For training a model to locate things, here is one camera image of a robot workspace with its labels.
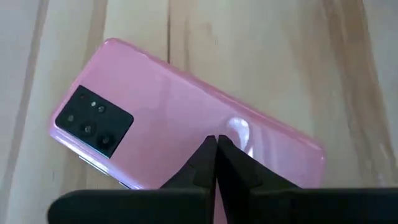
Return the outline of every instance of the smartphone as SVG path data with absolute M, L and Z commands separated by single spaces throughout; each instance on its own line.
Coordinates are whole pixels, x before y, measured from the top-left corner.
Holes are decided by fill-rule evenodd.
M 314 140 L 118 39 L 97 50 L 50 121 L 53 138 L 131 189 L 159 188 L 219 134 L 298 186 L 320 185 Z

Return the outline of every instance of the black camera bump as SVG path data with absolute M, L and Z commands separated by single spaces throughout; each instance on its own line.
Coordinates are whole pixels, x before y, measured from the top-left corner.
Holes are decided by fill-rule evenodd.
M 80 85 L 55 124 L 110 158 L 133 121 L 131 114 Z

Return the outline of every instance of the wooden surface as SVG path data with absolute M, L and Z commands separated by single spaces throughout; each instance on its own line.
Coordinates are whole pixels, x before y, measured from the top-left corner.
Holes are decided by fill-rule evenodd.
M 0 224 L 118 189 L 50 139 L 97 46 L 132 42 L 320 141 L 323 186 L 398 183 L 395 0 L 0 0 Z

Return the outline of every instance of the black plastic tool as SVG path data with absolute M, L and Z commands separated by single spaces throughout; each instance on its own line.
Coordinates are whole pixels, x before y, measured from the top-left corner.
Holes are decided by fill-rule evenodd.
M 80 190 L 54 201 L 53 223 L 213 223 L 216 177 L 228 223 L 398 221 L 398 189 L 300 189 L 208 136 L 158 190 Z

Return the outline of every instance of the camera lens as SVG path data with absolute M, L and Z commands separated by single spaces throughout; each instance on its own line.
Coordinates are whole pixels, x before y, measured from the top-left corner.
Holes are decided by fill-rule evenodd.
M 105 106 L 102 106 L 102 105 L 99 106 L 99 107 L 98 107 L 98 112 L 99 112 L 99 113 L 104 113 L 104 112 L 105 112 Z
M 88 137 L 95 133 L 96 125 L 92 121 L 86 121 L 80 124 L 79 131 L 82 136 Z
M 109 149 L 114 144 L 114 136 L 110 133 L 99 134 L 96 143 L 100 149 Z
M 60 124 L 63 127 L 70 127 L 75 124 L 77 116 L 73 110 L 62 111 L 60 117 Z

